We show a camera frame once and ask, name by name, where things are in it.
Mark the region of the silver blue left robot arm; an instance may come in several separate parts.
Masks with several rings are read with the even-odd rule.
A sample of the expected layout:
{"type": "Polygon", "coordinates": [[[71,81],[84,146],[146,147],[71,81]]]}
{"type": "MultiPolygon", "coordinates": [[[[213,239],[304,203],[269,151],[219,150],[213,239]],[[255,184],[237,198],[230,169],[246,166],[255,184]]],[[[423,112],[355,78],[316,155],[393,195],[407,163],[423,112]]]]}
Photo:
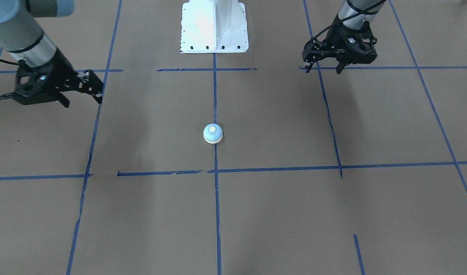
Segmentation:
{"type": "Polygon", "coordinates": [[[335,54],[337,74],[351,64],[371,64],[377,58],[370,24],[385,0],[344,0],[325,42],[340,50],[335,54]]]}

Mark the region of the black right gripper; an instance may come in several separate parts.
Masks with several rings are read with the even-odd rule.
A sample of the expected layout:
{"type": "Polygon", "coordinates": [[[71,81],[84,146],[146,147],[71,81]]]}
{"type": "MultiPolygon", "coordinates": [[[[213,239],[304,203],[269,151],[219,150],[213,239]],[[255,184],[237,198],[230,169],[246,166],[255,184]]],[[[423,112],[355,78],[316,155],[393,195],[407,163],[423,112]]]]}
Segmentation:
{"type": "Polygon", "coordinates": [[[70,101],[63,92],[77,91],[79,78],[70,62],[58,49],[48,63],[30,67],[24,59],[17,62],[13,100],[21,105],[58,101],[69,108],[70,101]]]}

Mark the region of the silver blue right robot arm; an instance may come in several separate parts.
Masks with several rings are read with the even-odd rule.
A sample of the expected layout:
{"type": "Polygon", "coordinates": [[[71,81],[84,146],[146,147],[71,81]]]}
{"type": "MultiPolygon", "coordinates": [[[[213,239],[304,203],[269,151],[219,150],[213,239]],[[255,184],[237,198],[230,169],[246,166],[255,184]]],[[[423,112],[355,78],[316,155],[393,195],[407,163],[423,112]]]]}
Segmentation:
{"type": "Polygon", "coordinates": [[[15,90],[0,95],[0,101],[69,106],[62,91],[77,73],[36,19],[67,17],[74,8],[73,0],[0,0],[0,45],[18,66],[15,90]]]}

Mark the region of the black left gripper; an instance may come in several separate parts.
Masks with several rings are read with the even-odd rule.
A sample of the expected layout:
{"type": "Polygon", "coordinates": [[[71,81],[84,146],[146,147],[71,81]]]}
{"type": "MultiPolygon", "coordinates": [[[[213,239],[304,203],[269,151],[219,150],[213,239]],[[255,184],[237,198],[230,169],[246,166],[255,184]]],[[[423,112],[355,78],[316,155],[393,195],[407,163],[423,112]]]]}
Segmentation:
{"type": "Polygon", "coordinates": [[[336,73],[341,74],[347,65],[371,64],[377,58],[375,43],[369,21],[364,21],[358,30],[340,23],[329,30],[329,43],[344,53],[337,53],[336,73]]]}

